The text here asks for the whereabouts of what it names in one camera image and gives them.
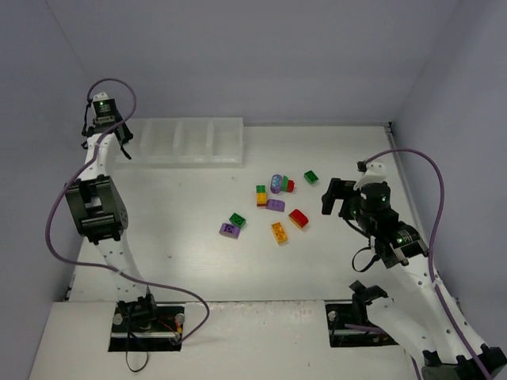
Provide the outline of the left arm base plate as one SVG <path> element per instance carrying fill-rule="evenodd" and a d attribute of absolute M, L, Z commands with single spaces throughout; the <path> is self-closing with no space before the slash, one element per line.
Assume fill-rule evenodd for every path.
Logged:
<path fill-rule="evenodd" d="M 185 321 L 183 306 L 158 306 L 153 317 L 135 316 L 115 308 L 109 352 L 179 352 Z"/>

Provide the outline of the purple lego brick front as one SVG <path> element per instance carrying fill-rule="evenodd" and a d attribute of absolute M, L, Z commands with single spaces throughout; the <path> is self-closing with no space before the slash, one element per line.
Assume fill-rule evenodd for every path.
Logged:
<path fill-rule="evenodd" d="M 220 227 L 219 233 L 228 238 L 238 238 L 241 229 L 230 223 L 223 223 Z"/>

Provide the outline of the orange lego brick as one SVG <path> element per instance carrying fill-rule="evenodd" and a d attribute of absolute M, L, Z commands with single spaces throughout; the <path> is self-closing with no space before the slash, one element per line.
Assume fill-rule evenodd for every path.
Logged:
<path fill-rule="evenodd" d="M 288 241 L 288 236 L 281 222 L 273 223 L 271 230 L 278 245 L 282 245 Z"/>

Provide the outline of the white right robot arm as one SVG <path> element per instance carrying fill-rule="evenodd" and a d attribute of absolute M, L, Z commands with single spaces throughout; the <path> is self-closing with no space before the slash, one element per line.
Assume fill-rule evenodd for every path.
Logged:
<path fill-rule="evenodd" d="M 418 318 L 400 310 L 380 286 L 351 284 L 359 322 L 381 329 L 410 356 L 421 379 L 493 379 L 506 355 L 477 334 L 448 293 L 429 260 L 429 248 L 417 230 L 391 208 L 387 182 L 357 188 L 333 178 L 322 196 L 322 213 L 342 202 L 339 217 L 369 240 L 380 260 L 410 296 Z"/>

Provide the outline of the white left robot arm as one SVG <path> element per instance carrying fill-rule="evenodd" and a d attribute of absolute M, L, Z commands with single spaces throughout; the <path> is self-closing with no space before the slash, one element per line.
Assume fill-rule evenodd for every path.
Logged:
<path fill-rule="evenodd" d="M 154 297 L 147 285 L 135 281 L 141 275 L 128 246 L 128 211 L 112 178 L 116 157 L 133 134 L 105 92 L 89 103 L 95 117 L 85 130 L 86 168 L 66 190 L 67 204 L 78 233 L 114 268 L 118 313 L 129 321 L 153 321 Z"/>

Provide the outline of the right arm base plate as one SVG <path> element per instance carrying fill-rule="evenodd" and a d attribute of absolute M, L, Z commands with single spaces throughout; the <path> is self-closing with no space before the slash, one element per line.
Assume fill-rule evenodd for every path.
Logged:
<path fill-rule="evenodd" d="M 348 302 L 326 302 L 326 323 L 332 348 L 379 348 L 397 343 L 385 333 L 375 332 L 374 326 L 361 322 Z"/>

